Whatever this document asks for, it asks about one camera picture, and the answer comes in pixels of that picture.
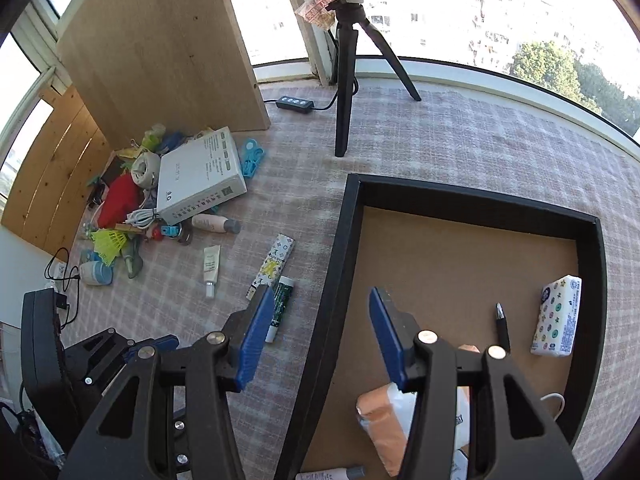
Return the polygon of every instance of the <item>metal screw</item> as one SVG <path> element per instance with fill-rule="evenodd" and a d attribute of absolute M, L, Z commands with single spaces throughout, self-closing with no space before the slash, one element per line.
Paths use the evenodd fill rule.
<path fill-rule="evenodd" d="M 149 359 L 156 354 L 156 349 L 152 346 L 143 346 L 140 350 L 138 350 L 138 357 L 141 359 Z"/>
<path fill-rule="evenodd" d="M 431 330 L 421 330 L 418 332 L 418 339 L 423 343 L 430 345 L 438 340 L 438 335 Z"/>
<path fill-rule="evenodd" d="M 212 345 L 219 345 L 225 342 L 225 335 L 222 332 L 210 332 L 207 334 L 207 341 Z"/>
<path fill-rule="evenodd" d="M 498 345 L 489 346 L 487 352 L 494 359 L 504 359 L 507 356 L 507 352 L 504 351 L 504 348 Z"/>

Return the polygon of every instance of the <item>green foliage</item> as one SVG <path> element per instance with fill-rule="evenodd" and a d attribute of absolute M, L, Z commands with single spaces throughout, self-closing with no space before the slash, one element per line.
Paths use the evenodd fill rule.
<path fill-rule="evenodd" d="M 593 98 L 580 92 L 574 56 L 553 41 L 525 43 L 513 58 L 511 75 L 556 92 L 572 101 L 602 113 Z"/>
<path fill-rule="evenodd" d="M 602 116 L 633 135 L 640 127 L 640 100 L 631 96 L 625 98 L 620 86 L 609 82 L 600 67 L 593 63 L 576 61 L 575 70 L 582 93 L 602 108 Z"/>

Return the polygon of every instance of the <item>tape roll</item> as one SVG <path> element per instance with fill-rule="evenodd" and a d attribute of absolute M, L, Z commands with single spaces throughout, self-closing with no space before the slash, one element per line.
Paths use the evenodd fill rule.
<path fill-rule="evenodd" d="M 160 175 L 160 157 L 155 153 L 142 153 L 131 166 L 133 182 L 142 189 L 158 187 Z"/>

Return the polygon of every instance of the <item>checkered fabric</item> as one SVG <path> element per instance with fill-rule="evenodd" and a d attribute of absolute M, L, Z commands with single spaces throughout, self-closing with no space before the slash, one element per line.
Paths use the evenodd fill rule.
<path fill-rule="evenodd" d="M 349 149 L 335 158 L 335 107 L 309 116 L 268 104 L 271 128 L 255 137 L 266 157 L 248 192 L 221 213 L 242 221 L 238 235 L 195 232 L 143 245 L 141 275 L 122 262 L 113 286 L 85 287 L 70 344 L 106 327 L 136 340 L 173 333 L 189 345 L 245 307 L 245 294 L 274 238 L 296 240 L 284 274 L 294 299 L 256 377 L 229 394 L 248 479 L 273 477 L 314 328 L 349 172 L 401 176 L 486 189 L 583 211 L 602 221 L 608 311 L 602 366 L 574 455 L 587 480 L 613 457 L 640 413 L 640 164 L 611 143 L 547 112 L 463 89 L 417 84 L 414 102 L 396 81 L 362 80 L 354 97 Z M 313 82 L 262 88 L 265 99 L 297 95 L 317 106 L 332 90 Z M 202 250 L 221 244 L 215 300 L 206 300 Z M 72 261 L 88 246 L 76 240 Z M 70 300 L 75 302 L 74 292 Z"/>

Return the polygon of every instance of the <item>black pen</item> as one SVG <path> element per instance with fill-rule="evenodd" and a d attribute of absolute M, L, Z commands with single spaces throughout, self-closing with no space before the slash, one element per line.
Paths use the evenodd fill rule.
<path fill-rule="evenodd" d="M 495 328 L 498 332 L 498 344 L 504 348 L 507 354 L 511 353 L 511 343 L 509 343 L 509 331 L 507 330 L 507 318 L 504 317 L 502 305 L 495 304 Z"/>

